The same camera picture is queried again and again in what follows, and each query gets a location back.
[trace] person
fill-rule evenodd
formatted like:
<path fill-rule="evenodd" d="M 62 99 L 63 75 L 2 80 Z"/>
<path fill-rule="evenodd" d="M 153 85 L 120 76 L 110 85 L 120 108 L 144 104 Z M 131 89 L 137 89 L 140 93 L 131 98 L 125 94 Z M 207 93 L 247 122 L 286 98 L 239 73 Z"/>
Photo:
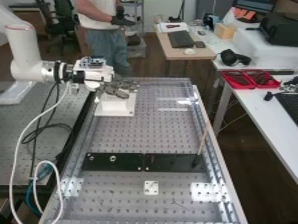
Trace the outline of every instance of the person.
<path fill-rule="evenodd" d="M 103 56 L 116 74 L 129 76 L 132 69 L 121 28 L 136 23 L 125 19 L 120 0 L 78 0 L 76 8 L 82 26 L 87 28 L 86 41 L 92 56 Z"/>

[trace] metal bolt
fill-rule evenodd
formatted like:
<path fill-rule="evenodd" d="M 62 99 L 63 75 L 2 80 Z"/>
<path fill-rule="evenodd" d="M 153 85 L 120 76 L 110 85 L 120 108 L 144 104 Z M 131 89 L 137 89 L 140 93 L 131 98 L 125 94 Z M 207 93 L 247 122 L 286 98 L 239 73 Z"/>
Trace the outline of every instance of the metal bolt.
<path fill-rule="evenodd" d="M 114 163 L 116 161 L 117 157 L 116 156 L 111 156 L 110 157 L 110 161 Z"/>

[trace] computer monitor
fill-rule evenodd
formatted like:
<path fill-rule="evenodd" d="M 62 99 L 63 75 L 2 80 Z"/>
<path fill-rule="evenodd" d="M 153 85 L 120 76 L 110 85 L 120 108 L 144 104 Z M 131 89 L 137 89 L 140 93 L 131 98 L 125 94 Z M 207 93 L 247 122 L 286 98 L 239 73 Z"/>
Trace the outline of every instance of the computer monitor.
<path fill-rule="evenodd" d="M 269 13 L 274 10 L 277 0 L 236 0 L 235 6 L 260 13 Z"/>

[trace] perforated metal surface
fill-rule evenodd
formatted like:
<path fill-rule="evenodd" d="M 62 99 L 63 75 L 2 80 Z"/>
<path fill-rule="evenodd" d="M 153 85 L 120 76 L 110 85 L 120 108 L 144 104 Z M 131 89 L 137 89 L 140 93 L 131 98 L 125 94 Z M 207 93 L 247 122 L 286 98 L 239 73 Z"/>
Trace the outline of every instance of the perforated metal surface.
<path fill-rule="evenodd" d="M 90 151 L 196 154 L 199 138 L 187 104 L 188 87 L 143 85 L 132 118 L 102 118 Z"/>
<path fill-rule="evenodd" d="M 60 223 L 240 223 L 227 191 L 211 137 L 204 149 L 207 172 L 82 172 L 87 152 L 196 153 L 205 122 L 188 79 L 143 79 L 133 118 L 91 118 L 84 125 L 63 176 Z M 160 194 L 144 194 L 159 181 Z M 52 195 L 43 223 L 59 211 Z"/>
<path fill-rule="evenodd" d="M 0 106 L 0 185 L 8 185 L 10 183 L 16 142 L 30 121 L 40 114 L 51 87 L 52 84 L 39 83 L 22 101 L 22 104 Z M 63 94 L 66 87 L 62 85 L 60 88 L 60 93 Z M 52 123 L 66 123 L 74 127 L 88 93 L 90 92 L 82 88 L 79 95 L 67 95 L 66 100 L 58 108 Z M 56 91 L 54 92 L 50 105 L 55 104 L 55 96 Z M 44 131 L 38 140 L 36 164 L 42 159 L 55 159 L 55 156 L 63 150 L 68 136 L 70 132 L 62 128 L 54 128 Z M 15 177 L 16 185 L 28 184 L 31 152 L 31 145 L 28 148 L 26 145 L 20 146 Z M 48 179 L 44 179 L 40 184 L 46 184 L 47 181 Z"/>
<path fill-rule="evenodd" d="M 205 174 L 84 172 L 67 219 L 165 222 L 221 221 L 213 201 L 193 202 L 191 183 L 208 182 Z M 144 194 L 144 182 L 159 181 L 160 193 Z"/>

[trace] black box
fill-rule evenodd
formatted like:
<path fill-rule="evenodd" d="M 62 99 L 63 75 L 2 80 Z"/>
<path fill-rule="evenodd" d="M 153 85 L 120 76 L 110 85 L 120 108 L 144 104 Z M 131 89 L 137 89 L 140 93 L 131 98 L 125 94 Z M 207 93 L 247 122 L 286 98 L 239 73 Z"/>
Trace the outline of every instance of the black box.
<path fill-rule="evenodd" d="M 260 29 L 269 43 L 298 47 L 298 20 L 285 14 L 270 13 L 263 20 Z"/>

